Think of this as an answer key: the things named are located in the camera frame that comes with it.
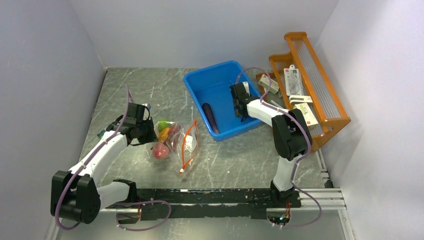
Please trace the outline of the clear zip bag red seal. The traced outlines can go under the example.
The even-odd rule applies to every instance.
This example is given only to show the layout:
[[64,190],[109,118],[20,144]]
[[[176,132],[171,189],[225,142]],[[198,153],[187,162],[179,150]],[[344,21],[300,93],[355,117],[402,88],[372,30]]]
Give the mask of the clear zip bag red seal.
[[197,119],[193,119],[190,124],[185,124],[177,121],[169,121],[170,126],[181,125],[181,136],[176,148],[176,151],[172,151],[167,144],[167,141],[163,142],[169,148],[169,156],[165,159],[156,159],[152,153],[152,147],[159,142],[159,132],[157,129],[157,123],[154,124],[154,132],[157,136],[157,140],[151,144],[149,150],[150,156],[159,161],[174,161],[178,166],[178,173],[183,174],[187,168],[193,163],[196,155],[200,148],[200,133]]

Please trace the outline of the purple fake eggplant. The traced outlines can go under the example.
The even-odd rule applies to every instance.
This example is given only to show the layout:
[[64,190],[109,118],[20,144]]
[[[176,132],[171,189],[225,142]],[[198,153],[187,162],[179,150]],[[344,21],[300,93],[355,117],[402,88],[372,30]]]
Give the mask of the purple fake eggplant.
[[202,110],[203,110],[203,112],[206,116],[206,119],[207,119],[211,129],[213,130],[213,132],[216,133],[216,134],[219,134],[220,132],[218,130],[218,126],[217,126],[216,121],[215,121],[215,116],[213,114],[212,107],[210,106],[210,104],[204,103],[202,105]]

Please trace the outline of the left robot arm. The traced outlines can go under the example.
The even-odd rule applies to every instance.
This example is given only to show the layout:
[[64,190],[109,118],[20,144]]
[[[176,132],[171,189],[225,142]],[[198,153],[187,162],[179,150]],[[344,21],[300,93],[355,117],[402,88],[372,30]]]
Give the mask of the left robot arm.
[[157,140],[150,110],[148,103],[128,103],[125,113],[102,131],[100,141],[82,160],[69,170],[59,170],[53,175],[50,195],[53,217],[89,224],[100,210],[115,203],[126,208],[138,203],[137,186],[131,180],[115,179],[101,187],[98,184],[133,140],[141,145]]

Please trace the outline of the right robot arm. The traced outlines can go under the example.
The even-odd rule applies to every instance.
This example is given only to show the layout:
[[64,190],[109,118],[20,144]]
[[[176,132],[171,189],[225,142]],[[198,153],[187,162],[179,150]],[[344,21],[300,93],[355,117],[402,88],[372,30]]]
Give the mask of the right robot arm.
[[258,119],[272,128],[274,147],[279,155],[277,172],[271,181],[270,202],[282,207],[295,190],[296,164],[312,148],[312,137],[302,111],[276,107],[250,95],[249,84],[239,82],[229,87],[236,117]]

